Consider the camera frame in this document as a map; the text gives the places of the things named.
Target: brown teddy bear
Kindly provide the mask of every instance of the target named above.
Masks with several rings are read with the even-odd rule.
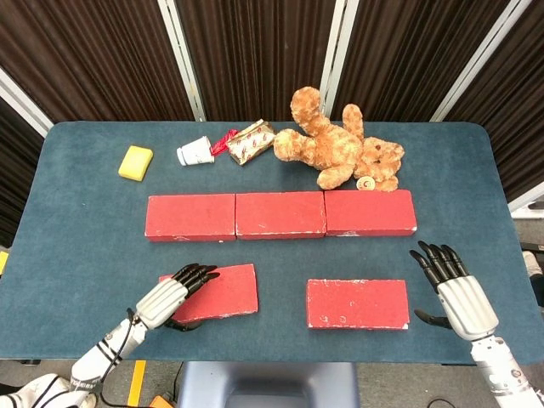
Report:
[[[343,108],[343,127],[333,125],[319,106],[317,89],[305,87],[295,92],[292,117],[309,137],[292,129],[282,130],[274,141],[276,157],[284,162],[301,161],[321,170],[317,184],[323,190],[338,187],[352,174],[356,179],[373,178],[375,190],[396,190],[399,180],[395,174],[405,154],[402,146],[372,137],[365,139],[363,116],[357,105]],[[357,188],[369,189],[362,183]]]

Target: white cup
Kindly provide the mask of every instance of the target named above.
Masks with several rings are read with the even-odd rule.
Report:
[[[190,142],[184,146],[178,147],[178,160],[182,166],[190,166],[192,164],[213,163],[215,161],[210,151],[212,145],[207,136]]]

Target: blue table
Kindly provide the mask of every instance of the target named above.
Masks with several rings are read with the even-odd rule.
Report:
[[[238,166],[181,167],[178,146],[219,139],[233,122],[66,122],[45,140],[36,178],[0,281],[0,357],[76,358],[180,266],[254,263],[259,312],[161,329],[131,356],[150,360],[396,361],[470,363],[469,344],[412,314],[407,331],[311,331],[309,278],[405,279],[411,309],[440,314],[408,255],[417,240],[448,243],[488,294],[503,336],[522,363],[544,360],[544,325],[530,289],[490,142],[469,123],[367,123],[366,134],[400,142],[400,187],[411,190],[411,237],[151,243],[147,197],[160,194],[317,190],[317,171],[271,150]],[[292,123],[274,123],[277,129]],[[142,183],[117,176],[129,145],[155,156]],[[354,182],[343,188],[353,189]]]

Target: brown curtain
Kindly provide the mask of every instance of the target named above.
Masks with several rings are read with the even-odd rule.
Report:
[[[293,92],[320,85],[334,3],[178,0],[207,120],[291,120]]]
[[[536,0],[446,117],[485,127],[509,201],[544,182],[543,49],[544,2]]]
[[[507,0],[361,0],[332,117],[426,122]]]
[[[0,44],[54,122],[194,120],[156,1],[2,0]]]
[[[0,99],[0,245],[11,247],[43,138]]]

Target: gray floor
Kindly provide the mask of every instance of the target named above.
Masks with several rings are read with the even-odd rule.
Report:
[[[544,243],[544,220],[516,221],[521,241]],[[56,372],[70,376],[73,364],[68,360],[43,361],[26,367],[0,360],[0,383],[22,385],[42,374]],[[178,362],[148,361],[140,404],[173,390]],[[524,367],[531,382],[544,388],[544,362]],[[126,404],[133,375],[133,362],[125,361],[108,376],[105,397],[114,404]],[[456,408],[495,408],[484,379],[474,367],[424,364],[359,364],[361,406],[364,408],[425,408],[435,397],[451,401]],[[446,408],[437,403],[433,408]]]

